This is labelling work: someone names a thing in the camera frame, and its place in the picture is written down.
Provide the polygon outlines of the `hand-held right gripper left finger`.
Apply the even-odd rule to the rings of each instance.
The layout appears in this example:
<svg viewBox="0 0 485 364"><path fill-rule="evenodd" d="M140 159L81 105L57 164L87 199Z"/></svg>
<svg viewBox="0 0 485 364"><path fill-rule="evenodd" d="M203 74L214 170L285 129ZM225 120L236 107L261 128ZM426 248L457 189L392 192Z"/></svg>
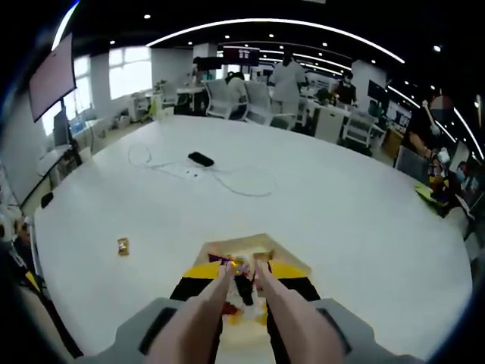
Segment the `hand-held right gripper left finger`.
<svg viewBox="0 0 485 364"><path fill-rule="evenodd" d="M143 363L160 330L190 298L200 294L218 276L218 263L193 266L180 279L168 298L157 298L116 331L114 343L93 356L82 356L76 363Z"/></svg>

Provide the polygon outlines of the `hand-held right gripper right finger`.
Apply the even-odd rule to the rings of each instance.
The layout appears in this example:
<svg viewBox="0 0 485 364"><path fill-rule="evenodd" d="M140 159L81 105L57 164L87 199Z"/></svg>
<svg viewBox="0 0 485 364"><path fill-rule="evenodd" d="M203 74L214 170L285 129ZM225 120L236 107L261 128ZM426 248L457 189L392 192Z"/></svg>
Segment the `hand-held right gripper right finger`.
<svg viewBox="0 0 485 364"><path fill-rule="evenodd" d="M264 264L267 330L277 363L416 363L376 342L373 328L333 299L307 301Z"/></svg>

